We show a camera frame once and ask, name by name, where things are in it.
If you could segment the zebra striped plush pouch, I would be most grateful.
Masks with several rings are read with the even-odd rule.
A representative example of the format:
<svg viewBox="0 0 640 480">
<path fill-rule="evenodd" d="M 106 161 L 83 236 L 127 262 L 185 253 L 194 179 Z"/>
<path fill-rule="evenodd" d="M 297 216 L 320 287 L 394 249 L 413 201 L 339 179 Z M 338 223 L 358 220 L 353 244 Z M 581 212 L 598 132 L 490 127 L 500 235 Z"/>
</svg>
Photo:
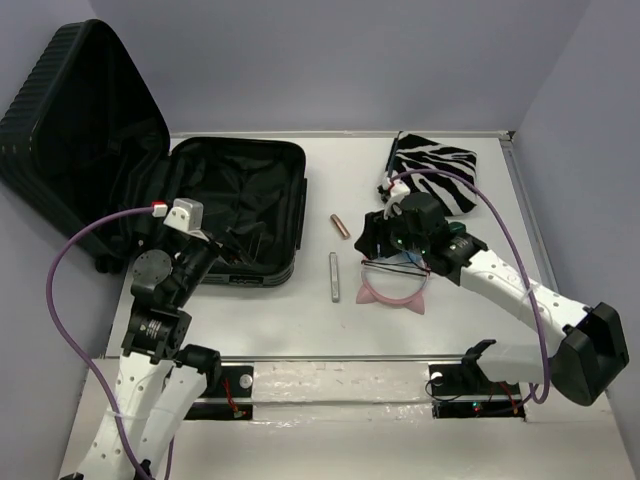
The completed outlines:
<svg viewBox="0 0 640 480">
<path fill-rule="evenodd" d="M 401 182 L 411 193 L 428 193 L 446 216 L 462 216 L 476 207 L 477 195 L 467 183 L 476 186 L 477 163 L 473 151 L 401 131 L 392 143 L 378 194 L 386 204 L 391 196 L 389 178 L 409 172 Z"/>
</svg>

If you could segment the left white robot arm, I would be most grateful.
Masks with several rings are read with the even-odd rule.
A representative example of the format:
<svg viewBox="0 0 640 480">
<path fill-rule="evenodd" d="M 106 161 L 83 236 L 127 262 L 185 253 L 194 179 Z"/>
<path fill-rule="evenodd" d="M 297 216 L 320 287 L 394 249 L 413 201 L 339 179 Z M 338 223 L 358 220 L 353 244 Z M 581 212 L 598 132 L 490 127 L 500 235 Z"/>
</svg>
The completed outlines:
<svg viewBox="0 0 640 480">
<path fill-rule="evenodd" d="M 193 402 L 221 383 L 218 351 L 185 345 L 184 306 L 215 261 L 247 264 L 230 231 L 190 233 L 175 254 L 148 250 L 133 263 L 134 298 L 109 405 L 73 479 L 151 479 L 169 465 L 173 440 Z"/>
</svg>

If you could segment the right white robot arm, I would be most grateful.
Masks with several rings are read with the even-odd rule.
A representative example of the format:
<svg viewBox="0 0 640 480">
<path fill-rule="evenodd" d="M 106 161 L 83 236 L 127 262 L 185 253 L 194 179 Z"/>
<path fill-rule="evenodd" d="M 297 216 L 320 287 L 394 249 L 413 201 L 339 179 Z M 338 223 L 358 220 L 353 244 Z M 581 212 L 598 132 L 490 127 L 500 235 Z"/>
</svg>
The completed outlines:
<svg viewBox="0 0 640 480">
<path fill-rule="evenodd" d="M 367 213 L 354 247 L 369 260 L 414 254 L 432 273 L 528 326 L 538 336 L 540 384 L 577 405 L 592 405 L 629 363 L 616 309 L 585 305 L 531 280 L 464 225 L 448 222 L 429 194 L 408 194 L 388 210 Z"/>
</svg>

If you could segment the black hard-shell suitcase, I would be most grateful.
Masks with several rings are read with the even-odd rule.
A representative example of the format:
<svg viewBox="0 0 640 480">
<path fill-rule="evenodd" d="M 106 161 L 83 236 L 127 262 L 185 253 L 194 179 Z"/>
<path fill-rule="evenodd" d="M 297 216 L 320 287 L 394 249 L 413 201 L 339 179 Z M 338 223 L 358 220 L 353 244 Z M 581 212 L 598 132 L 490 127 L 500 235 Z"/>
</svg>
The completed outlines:
<svg viewBox="0 0 640 480">
<path fill-rule="evenodd" d="M 135 214 L 190 198 L 202 226 L 263 227 L 254 265 L 217 260 L 216 285 L 275 287 L 292 275 L 306 204 L 306 156 L 286 141 L 192 136 L 172 144 L 150 90 L 115 31 L 92 19 L 60 27 L 1 121 L 1 180 L 102 273 L 142 251 L 176 253 L 185 236 Z"/>
</svg>

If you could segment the copper lipstick tube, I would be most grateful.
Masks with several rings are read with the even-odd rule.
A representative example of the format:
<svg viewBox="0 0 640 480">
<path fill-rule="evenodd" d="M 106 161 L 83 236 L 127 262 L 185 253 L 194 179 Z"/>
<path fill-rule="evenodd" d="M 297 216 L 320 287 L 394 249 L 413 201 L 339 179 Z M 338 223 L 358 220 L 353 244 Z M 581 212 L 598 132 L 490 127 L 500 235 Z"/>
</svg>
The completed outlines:
<svg viewBox="0 0 640 480">
<path fill-rule="evenodd" d="M 351 237 L 349 230 L 346 228 L 345 224 L 337 214 L 331 214 L 330 221 L 334 225 L 336 230 L 339 232 L 339 235 L 343 240 L 347 240 Z"/>
</svg>

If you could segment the pink cat-ear headphones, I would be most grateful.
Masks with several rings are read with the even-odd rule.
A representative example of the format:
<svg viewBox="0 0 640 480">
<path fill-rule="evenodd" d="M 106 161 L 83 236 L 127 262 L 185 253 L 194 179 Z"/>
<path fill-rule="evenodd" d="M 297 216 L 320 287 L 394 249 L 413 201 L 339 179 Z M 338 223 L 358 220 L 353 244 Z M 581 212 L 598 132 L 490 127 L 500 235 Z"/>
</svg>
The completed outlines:
<svg viewBox="0 0 640 480">
<path fill-rule="evenodd" d="M 402 252 L 389 258 L 361 260 L 358 305 L 380 304 L 423 315 L 424 292 L 431 270 L 415 253 Z"/>
</svg>

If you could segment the silver metal bar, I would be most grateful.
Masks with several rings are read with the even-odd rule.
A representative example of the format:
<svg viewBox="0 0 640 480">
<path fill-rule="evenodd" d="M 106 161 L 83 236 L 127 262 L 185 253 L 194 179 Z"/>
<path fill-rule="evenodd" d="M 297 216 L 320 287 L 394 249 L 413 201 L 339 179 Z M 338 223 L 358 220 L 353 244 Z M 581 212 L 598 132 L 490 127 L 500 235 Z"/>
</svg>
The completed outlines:
<svg viewBox="0 0 640 480">
<path fill-rule="evenodd" d="M 333 303 L 338 303 L 340 301 L 340 281 L 339 281 L 339 264 L 338 264 L 337 253 L 330 252 L 328 258 L 329 258 L 331 300 Z"/>
</svg>

